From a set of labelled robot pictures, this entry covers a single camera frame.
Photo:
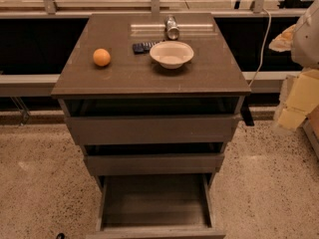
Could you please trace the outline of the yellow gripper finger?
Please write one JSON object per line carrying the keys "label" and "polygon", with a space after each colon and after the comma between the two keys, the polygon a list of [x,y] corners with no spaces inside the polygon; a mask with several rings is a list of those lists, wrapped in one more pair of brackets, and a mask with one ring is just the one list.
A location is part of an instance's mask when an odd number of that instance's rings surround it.
{"label": "yellow gripper finger", "polygon": [[290,51],[292,47],[294,29],[295,25],[292,25],[285,29],[281,34],[279,34],[270,42],[268,48],[275,52]]}
{"label": "yellow gripper finger", "polygon": [[319,70],[304,69],[298,76],[287,76],[274,115],[278,127],[294,131],[319,106]]}

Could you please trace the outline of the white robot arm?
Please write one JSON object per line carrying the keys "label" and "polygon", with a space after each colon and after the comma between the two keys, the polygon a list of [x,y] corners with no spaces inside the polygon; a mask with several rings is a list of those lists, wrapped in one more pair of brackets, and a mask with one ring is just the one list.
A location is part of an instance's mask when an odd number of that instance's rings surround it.
{"label": "white robot arm", "polygon": [[297,129],[319,105],[319,0],[315,0],[297,23],[271,41],[276,52],[291,52],[303,70],[293,79],[288,97],[276,120],[286,129]]}

